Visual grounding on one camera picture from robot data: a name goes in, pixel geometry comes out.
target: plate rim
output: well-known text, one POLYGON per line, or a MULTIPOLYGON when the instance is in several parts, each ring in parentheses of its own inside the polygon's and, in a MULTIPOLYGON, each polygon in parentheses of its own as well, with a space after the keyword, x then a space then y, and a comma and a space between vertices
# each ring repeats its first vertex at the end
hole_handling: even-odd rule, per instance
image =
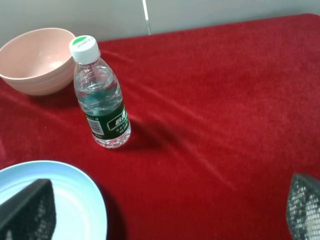
POLYGON ((21 165, 28 165, 28 164, 37 164, 37 163, 51 163, 51 164, 59 164, 59 165, 64 165, 64 166, 67 166, 69 168, 72 168, 76 171, 78 171, 79 173, 81 173, 83 176, 85 176, 89 182, 92 184, 92 186, 95 188, 95 190, 99 193, 99 198, 100 200, 102 201, 102 204, 104 206, 104 216, 105 216, 105 236, 103 239, 106 239, 107 238, 107 233, 108 233, 108 214, 107 214, 107 208, 106 208, 106 203, 105 203, 105 200, 102 196, 102 193, 100 191, 100 189, 98 188, 97 184, 92 180, 92 178, 86 174, 84 171, 82 171, 81 169, 77 168, 76 166, 73 166, 69 163, 65 163, 65 162, 62 162, 62 161, 54 161, 54 160, 33 160, 33 161, 25 161, 25 162, 21 162, 21 163, 17 163, 17 164, 14 164, 14 165, 11 165, 11 166, 8 166, 8 167, 5 167, 3 169, 0 170, 0 174, 8 169, 12 169, 12 168, 15 168, 15 167, 18 167, 18 166, 21 166, 21 165))

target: ceramic bowl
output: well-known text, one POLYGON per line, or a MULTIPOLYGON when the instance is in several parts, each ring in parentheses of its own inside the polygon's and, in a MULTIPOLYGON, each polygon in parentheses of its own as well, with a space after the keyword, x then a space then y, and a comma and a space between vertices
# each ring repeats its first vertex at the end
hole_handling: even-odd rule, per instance
POLYGON ((28 95, 55 93, 72 80, 75 63, 69 42, 75 35, 61 28, 42 28, 17 36, 0 49, 0 77, 28 95))

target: dark textured object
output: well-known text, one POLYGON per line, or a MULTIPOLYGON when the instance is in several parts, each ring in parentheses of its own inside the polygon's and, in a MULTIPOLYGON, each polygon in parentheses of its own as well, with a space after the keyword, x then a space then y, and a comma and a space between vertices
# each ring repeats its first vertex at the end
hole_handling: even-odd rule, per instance
POLYGON ((0 205, 0 240, 50 240, 56 227, 52 183, 38 179, 0 205))
POLYGON ((286 220, 293 240, 320 240, 320 181, 295 174, 291 181, 286 220))

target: bowl rim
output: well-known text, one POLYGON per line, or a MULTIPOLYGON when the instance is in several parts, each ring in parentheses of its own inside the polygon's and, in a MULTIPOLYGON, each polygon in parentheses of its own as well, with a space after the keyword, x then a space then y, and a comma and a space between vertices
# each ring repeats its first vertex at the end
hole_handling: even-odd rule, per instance
MULTIPOLYGON (((18 38, 21 38, 22 36, 24 35, 28 35, 28 34, 31 34, 31 33, 34 33, 34 32, 39 32, 39 31, 45 31, 45 30, 62 30, 64 32, 67 32, 69 34, 71 34, 73 36, 73 38, 75 38, 76 36, 69 30, 66 30, 66 29, 63 29, 63 28, 59 28, 59 27, 44 27, 44 28, 39 28, 39 29, 35 29, 35 30, 31 30, 31 31, 27 31, 19 36, 16 36, 15 38, 11 39, 10 41, 8 41, 5 45, 3 45, 1 48, 0 48, 0 52, 1 50, 3 50, 5 47, 7 47, 9 44, 11 44, 12 42, 14 42, 15 40, 17 40, 18 38)), ((46 74, 49 74, 49 73, 52 73, 53 71, 59 69, 61 66, 63 66, 65 63, 67 63, 70 59, 72 58, 71 54, 70 54, 70 57, 63 62, 63 64, 61 64, 60 66, 58 66, 57 68, 55 69, 52 69, 50 71, 47 71, 45 73, 42 73, 42 74, 39 74, 39 75, 34 75, 34 76, 28 76, 28 77, 9 77, 9 76, 5 76, 3 74, 0 73, 0 78, 4 78, 4 79, 8 79, 8 80, 17 80, 17 81, 20 81, 20 80, 29 80, 29 79, 34 79, 34 78, 38 78, 38 77, 42 77, 46 74)))

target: white wall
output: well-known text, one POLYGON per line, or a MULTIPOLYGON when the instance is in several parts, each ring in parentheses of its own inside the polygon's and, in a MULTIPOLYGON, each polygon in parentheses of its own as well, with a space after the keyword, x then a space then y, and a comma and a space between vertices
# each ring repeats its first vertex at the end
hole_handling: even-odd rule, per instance
POLYGON ((39 28, 64 28, 98 40, 148 34, 141 0, 2 0, 0 47, 39 28))
POLYGON ((320 0, 146 0, 146 6, 153 34, 302 13, 320 14, 320 0))
MULTIPOLYGON (((98 40, 147 35, 144 0, 2 0, 0 47, 27 31, 58 27, 98 40)), ((152 34, 301 13, 320 0, 146 0, 152 34)))

